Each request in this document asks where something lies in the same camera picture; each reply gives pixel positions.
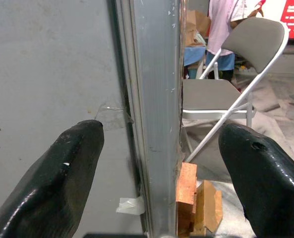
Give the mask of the white tape piece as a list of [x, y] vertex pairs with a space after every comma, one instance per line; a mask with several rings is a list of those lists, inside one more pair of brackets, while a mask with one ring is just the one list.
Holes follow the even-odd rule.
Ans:
[[145, 213], [145, 204], [142, 196], [137, 198], [120, 198], [117, 213], [141, 215]]

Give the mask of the person in pink shirt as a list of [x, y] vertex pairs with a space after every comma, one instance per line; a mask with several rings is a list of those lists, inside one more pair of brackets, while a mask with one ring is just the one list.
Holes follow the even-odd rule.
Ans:
[[[259, 7], [248, 9], [247, 0], [210, 0], [209, 17], [211, 20], [205, 65], [211, 62], [221, 45], [241, 22], [258, 13], [263, 14]], [[217, 59], [221, 78], [231, 81], [234, 74], [235, 55], [232, 51], [222, 50]]]

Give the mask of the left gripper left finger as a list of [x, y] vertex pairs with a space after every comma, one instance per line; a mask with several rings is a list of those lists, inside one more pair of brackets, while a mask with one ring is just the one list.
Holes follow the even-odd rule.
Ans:
[[72, 238], [103, 146], [100, 121], [84, 120], [64, 131], [0, 207], [0, 238]]

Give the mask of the fridge door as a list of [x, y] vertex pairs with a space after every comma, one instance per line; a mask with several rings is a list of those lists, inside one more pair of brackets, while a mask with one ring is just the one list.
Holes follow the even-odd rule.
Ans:
[[149, 238], [176, 235], [181, 160], [180, 0], [130, 0], [148, 187]]

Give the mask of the orange brick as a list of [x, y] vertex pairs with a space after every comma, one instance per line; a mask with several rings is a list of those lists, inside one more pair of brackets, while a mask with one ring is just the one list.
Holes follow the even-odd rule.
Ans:
[[176, 202], [193, 205], [196, 191], [197, 165], [182, 162], [176, 187]]

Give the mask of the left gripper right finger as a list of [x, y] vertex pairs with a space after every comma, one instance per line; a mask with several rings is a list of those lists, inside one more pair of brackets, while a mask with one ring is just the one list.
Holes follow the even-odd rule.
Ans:
[[272, 138], [225, 124], [219, 150], [258, 238], [294, 238], [294, 160]]

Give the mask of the clear tape piece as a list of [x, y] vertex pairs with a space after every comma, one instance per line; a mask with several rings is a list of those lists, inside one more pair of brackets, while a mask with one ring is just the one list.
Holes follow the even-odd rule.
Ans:
[[134, 123], [126, 108], [106, 103], [99, 106], [94, 119], [103, 124], [104, 131], [125, 128], [128, 124]]

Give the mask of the grey white folding chair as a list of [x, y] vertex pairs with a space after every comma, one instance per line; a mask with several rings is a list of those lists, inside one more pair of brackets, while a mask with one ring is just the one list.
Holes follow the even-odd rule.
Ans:
[[[226, 120], [246, 119], [247, 126], [251, 126], [255, 114], [251, 93], [283, 53], [289, 33], [288, 26], [281, 21], [262, 17], [248, 18], [228, 35], [198, 79], [183, 80], [183, 119], [216, 120], [216, 124], [197, 147], [189, 148], [190, 155], [184, 162], [190, 163]], [[227, 80], [206, 77], [212, 68], [215, 73], [218, 72], [217, 60], [223, 50], [244, 58], [257, 73], [242, 92], [237, 91]]]

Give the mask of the light wooden block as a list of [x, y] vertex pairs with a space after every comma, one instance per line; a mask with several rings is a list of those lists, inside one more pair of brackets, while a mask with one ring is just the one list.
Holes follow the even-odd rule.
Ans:
[[192, 236], [214, 234], [223, 218], [222, 192], [204, 180], [197, 188]]

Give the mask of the grey fridge body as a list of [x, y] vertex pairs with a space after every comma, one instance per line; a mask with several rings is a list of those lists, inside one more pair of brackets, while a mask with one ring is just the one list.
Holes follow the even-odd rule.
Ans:
[[[130, 114], [116, 0], [0, 0], [0, 207], [57, 137], [104, 103]], [[116, 212], [139, 194], [132, 124], [104, 135], [73, 238], [143, 233], [140, 216]]]

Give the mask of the brown paper bag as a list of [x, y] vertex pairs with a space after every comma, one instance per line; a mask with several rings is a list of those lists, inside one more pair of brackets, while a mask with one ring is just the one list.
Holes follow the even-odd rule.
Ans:
[[206, 45], [211, 19], [202, 12], [189, 10], [186, 16], [185, 46]]

